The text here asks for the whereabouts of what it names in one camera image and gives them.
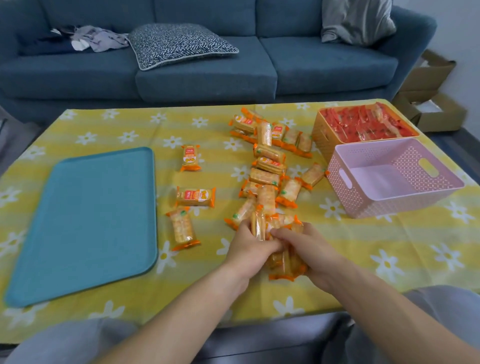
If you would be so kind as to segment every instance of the sofa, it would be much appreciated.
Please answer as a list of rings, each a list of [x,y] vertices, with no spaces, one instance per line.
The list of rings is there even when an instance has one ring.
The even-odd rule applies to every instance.
[[[371,48],[322,43],[321,0],[0,1],[0,106],[53,122],[65,109],[391,100],[436,30],[394,6],[395,35]],[[201,24],[231,57],[140,71],[133,50],[20,57],[18,35],[62,25],[128,33],[147,23]]]

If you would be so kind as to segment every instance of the gray pillow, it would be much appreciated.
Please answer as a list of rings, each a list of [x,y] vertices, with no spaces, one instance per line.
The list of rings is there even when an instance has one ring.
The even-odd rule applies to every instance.
[[[392,0],[323,0],[322,42],[369,47],[396,32]]]
[[[128,41],[142,71],[194,58],[239,52],[226,40],[197,24],[146,24],[133,30]]]

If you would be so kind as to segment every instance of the teal plastic tray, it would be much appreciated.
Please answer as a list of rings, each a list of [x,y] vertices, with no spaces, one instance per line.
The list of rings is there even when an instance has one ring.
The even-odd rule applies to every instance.
[[[25,307],[135,276],[157,255],[153,151],[65,159],[45,186],[5,302]]]

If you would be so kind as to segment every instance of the pink plastic basket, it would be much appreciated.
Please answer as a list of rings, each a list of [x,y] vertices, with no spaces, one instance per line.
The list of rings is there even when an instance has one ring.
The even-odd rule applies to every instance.
[[[328,170],[352,218],[425,208],[465,186],[415,138],[337,145]]]

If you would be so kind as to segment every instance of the yellow floral tablecloth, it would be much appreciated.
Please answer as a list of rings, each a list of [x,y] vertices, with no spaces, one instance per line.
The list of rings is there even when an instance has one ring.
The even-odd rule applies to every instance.
[[[312,129],[316,112],[328,104],[249,105],[270,122]],[[223,218],[243,203],[238,198],[253,160],[252,145],[229,135],[228,121],[241,106],[161,109],[66,110],[25,151],[0,180],[0,293],[7,288],[33,213],[52,167],[65,158],[148,146],[156,159],[159,259],[152,270],[25,309],[0,303],[0,342],[16,343],[66,320],[115,317],[144,323],[182,290],[216,267],[234,235]],[[302,191],[297,214],[357,264],[376,272],[399,291],[435,284],[480,289],[480,188],[427,137],[420,140],[466,187],[436,205],[413,212],[351,219],[323,179],[312,193]],[[178,172],[181,145],[201,145],[202,172]],[[305,159],[287,152],[288,174],[297,176],[318,152]],[[214,209],[194,207],[192,221],[200,247],[173,253],[172,228],[165,213],[175,186],[216,187]],[[330,295],[306,277],[294,283],[269,282],[262,273],[231,307],[224,322],[242,323],[286,315],[339,309]]]

